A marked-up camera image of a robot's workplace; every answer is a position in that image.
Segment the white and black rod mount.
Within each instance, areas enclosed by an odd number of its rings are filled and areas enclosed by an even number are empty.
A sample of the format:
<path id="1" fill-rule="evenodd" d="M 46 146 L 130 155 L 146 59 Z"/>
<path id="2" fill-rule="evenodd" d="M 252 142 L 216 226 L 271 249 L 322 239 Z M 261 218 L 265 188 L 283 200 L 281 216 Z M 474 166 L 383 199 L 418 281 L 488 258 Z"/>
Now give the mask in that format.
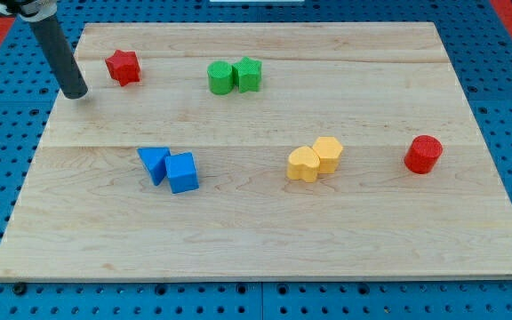
<path id="1" fill-rule="evenodd" d="M 26 22 L 39 22 L 56 14 L 57 0 L 0 0 L 0 13 L 17 15 Z"/>

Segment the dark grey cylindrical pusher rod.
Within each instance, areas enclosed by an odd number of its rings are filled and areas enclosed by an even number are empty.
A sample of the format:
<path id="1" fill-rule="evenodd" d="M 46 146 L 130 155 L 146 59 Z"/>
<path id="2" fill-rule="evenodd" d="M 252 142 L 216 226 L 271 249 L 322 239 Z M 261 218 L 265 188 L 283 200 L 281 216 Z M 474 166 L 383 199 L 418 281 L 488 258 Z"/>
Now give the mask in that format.
<path id="1" fill-rule="evenodd" d="M 85 96 L 87 84 L 56 15 L 30 22 L 29 26 L 63 95 L 70 100 Z"/>

